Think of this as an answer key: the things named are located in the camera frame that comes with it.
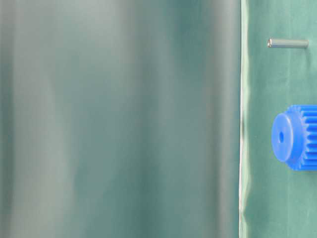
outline blue gear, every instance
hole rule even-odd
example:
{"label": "blue gear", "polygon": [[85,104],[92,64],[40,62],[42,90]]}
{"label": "blue gear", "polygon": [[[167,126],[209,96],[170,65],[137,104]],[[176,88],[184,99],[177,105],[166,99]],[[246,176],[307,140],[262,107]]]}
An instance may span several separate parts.
{"label": "blue gear", "polygon": [[291,169],[317,170],[317,105],[292,105],[277,115],[271,140],[277,159]]}

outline green paper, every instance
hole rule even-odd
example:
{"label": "green paper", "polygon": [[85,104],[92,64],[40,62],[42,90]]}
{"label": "green paper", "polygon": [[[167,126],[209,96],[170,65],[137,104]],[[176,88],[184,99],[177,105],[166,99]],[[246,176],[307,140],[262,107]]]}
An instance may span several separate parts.
{"label": "green paper", "polygon": [[0,3],[1,238],[238,236],[240,1]]}
{"label": "green paper", "polygon": [[[316,237],[317,172],[295,172],[271,147],[275,116],[317,104],[317,2],[242,1],[240,237]],[[268,38],[308,39],[307,49],[269,49]]]}

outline green cloth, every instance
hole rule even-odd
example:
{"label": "green cloth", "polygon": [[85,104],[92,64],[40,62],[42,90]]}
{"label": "green cloth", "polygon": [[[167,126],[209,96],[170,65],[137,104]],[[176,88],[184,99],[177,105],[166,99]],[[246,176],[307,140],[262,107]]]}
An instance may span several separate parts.
{"label": "green cloth", "polygon": [[[241,238],[316,237],[317,172],[294,172],[271,147],[275,116],[317,104],[314,0],[242,1]],[[269,49],[268,38],[308,39],[307,49]]]}
{"label": "green cloth", "polygon": [[1,238],[238,236],[238,0],[0,3]]}

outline metal rod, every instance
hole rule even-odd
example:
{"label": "metal rod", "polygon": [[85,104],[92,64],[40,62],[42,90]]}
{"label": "metal rod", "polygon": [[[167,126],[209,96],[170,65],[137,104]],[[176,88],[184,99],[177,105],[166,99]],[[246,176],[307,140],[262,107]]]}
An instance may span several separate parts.
{"label": "metal rod", "polygon": [[269,38],[267,47],[269,48],[307,48],[308,40],[288,40]]}

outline gear teeth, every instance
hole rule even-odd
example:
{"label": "gear teeth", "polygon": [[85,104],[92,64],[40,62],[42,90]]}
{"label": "gear teeth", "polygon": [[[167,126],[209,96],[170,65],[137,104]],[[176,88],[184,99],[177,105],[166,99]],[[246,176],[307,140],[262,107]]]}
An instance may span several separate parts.
{"label": "gear teeth", "polygon": [[317,105],[293,105],[288,111],[298,113],[304,130],[304,151],[293,169],[317,170]]}

